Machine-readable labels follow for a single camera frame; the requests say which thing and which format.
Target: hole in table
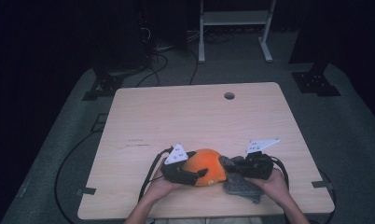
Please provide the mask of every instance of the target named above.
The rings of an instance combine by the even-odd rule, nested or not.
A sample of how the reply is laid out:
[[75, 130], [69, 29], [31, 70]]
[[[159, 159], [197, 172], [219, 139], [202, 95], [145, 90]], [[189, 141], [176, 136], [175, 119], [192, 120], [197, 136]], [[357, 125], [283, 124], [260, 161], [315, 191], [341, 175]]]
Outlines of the hole in table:
[[225, 98], [228, 99], [228, 100], [232, 100], [232, 99], [234, 99], [234, 97], [236, 97], [236, 96], [234, 95], [234, 93], [232, 93], [232, 92], [226, 92], [224, 96], [225, 96]]

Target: wooden table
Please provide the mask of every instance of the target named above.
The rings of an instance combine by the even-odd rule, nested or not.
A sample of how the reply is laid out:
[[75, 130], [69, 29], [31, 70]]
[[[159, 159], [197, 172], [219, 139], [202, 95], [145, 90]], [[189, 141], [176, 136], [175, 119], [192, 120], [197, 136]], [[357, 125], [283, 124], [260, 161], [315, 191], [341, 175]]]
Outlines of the wooden table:
[[[231, 92], [234, 99], [226, 99]], [[137, 203], [158, 153], [181, 143], [186, 151], [209, 147], [227, 157], [245, 156], [249, 140], [280, 137], [264, 153], [280, 159], [290, 192], [304, 213], [330, 213], [334, 204], [299, 127], [276, 83], [121, 89], [115, 95], [91, 168], [78, 216], [126, 218]], [[282, 214], [267, 196], [261, 203], [210, 187], [185, 186], [157, 203], [150, 217], [244, 217]]]

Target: person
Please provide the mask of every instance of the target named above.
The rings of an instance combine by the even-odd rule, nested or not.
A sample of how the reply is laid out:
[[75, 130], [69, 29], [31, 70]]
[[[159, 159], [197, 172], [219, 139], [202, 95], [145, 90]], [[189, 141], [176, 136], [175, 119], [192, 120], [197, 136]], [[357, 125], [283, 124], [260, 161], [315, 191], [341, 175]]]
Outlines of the person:
[[[153, 179], [142, 199], [124, 221], [125, 224], [146, 223], [147, 216], [153, 205], [167, 196], [173, 189], [182, 186], [166, 180], [162, 176], [160, 168], [154, 174]], [[284, 176], [279, 169], [274, 168], [267, 180], [255, 178], [246, 178], [246, 180], [263, 189], [265, 194], [284, 210], [291, 224], [310, 224], [290, 195]]]

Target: person's left hand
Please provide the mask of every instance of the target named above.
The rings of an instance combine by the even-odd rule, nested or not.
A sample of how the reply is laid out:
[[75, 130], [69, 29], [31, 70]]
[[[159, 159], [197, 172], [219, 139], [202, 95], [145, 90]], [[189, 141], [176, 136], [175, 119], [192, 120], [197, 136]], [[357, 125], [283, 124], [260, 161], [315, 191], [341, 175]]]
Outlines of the person's left hand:
[[181, 184], [175, 184], [166, 180], [161, 172], [160, 167], [153, 175], [153, 180], [150, 183], [144, 197], [150, 197], [151, 200], [157, 202], [158, 200], [167, 196], [173, 189], [181, 187]]

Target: dark background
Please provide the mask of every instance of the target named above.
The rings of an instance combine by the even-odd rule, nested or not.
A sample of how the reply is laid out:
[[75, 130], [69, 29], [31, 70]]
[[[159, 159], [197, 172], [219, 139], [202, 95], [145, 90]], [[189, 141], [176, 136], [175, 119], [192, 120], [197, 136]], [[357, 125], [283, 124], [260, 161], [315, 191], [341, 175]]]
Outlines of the dark background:
[[[206, 2], [210, 9], [217, 5]], [[219, 5], [238, 9], [251, 2]], [[146, 66], [150, 46], [142, 43], [140, 26], [183, 47], [186, 29], [198, 28], [198, 3], [0, 1], [0, 220], [80, 76], [99, 61], [120, 69]], [[298, 28], [290, 62], [326, 57], [375, 114], [375, 1], [278, 0], [271, 29]]]

